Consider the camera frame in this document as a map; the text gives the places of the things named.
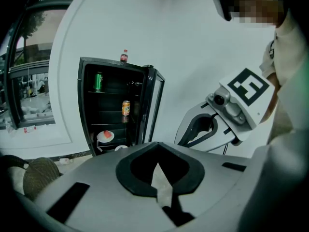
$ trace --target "window frame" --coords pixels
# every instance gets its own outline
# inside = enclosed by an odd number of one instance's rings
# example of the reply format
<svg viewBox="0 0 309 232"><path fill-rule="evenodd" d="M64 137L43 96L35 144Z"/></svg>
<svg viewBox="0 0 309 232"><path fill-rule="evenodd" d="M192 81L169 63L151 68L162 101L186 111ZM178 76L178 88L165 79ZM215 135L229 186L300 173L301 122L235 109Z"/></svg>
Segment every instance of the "window frame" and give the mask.
<svg viewBox="0 0 309 232"><path fill-rule="evenodd" d="M17 95L19 90L18 87L14 85L14 78L25 75L48 73L49 69L49 60L26 63L13 67L16 54L16 46L19 40L18 32L20 30L20 27L27 15L30 13L46 10L67 10L72 2L73 0L42 0L32 5L26 4L23 12L13 25L12 35L9 40L5 57L3 85L5 90L4 96L7 109L11 118L12 127L15 130L17 130L18 128L31 126L33 124L39 126L55 123L54 118L40 118L37 120L29 121L22 121L20 119L21 117L23 117L23 114L21 111L19 96Z"/></svg>

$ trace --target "open black refrigerator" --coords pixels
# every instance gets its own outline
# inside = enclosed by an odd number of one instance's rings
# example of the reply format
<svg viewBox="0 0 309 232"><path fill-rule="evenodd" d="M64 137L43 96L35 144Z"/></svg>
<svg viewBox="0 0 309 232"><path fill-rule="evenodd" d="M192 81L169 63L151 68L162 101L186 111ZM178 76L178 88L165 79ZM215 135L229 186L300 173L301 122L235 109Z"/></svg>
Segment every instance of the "open black refrigerator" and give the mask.
<svg viewBox="0 0 309 232"><path fill-rule="evenodd" d="M95 76L102 87L95 90ZM84 134L93 156L114 151L119 145L151 142L165 79L151 65L81 58L78 71L78 104ZM130 101L130 114L122 115L123 101ZM111 131L114 139L101 143L97 135Z"/></svg>

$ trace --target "window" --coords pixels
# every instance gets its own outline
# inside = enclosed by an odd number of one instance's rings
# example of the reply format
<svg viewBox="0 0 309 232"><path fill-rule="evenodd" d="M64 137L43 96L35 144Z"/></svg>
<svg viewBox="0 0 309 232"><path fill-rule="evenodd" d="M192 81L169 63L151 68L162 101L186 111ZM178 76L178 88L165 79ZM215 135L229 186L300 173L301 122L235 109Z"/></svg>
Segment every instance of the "window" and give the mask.
<svg viewBox="0 0 309 232"><path fill-rule="evenodd" d="M0 48L0 129L55 123L48 68L54 38L73 0L30 0Z"/></svg>

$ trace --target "orange can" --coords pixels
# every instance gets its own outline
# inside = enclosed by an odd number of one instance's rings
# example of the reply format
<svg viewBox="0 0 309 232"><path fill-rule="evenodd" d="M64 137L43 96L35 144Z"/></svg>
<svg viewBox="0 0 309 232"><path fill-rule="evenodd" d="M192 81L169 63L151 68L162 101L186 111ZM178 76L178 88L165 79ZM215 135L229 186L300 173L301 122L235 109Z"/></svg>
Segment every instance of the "orange can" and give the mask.
<svg viewBox="0 0 309 232"><path fill-rule="evenodd" d="M122 103L122 115L128 116L130 114L130 102L124 101Z"/></svg>

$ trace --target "red food on plate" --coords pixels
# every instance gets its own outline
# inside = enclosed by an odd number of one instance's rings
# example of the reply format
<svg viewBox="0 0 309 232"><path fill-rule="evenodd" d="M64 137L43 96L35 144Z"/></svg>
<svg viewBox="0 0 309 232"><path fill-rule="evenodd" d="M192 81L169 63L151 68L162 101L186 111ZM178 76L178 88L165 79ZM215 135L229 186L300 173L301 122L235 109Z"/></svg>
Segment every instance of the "red food on plate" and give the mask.
<svg viewBox="0 0 309 232"><path fill-rule="evenodd" d="M104 131L104 136L105 136L106 138L110 138L110 137L112 136L112 134L111 134L108 130L105 130L105 131Z"/></svg>

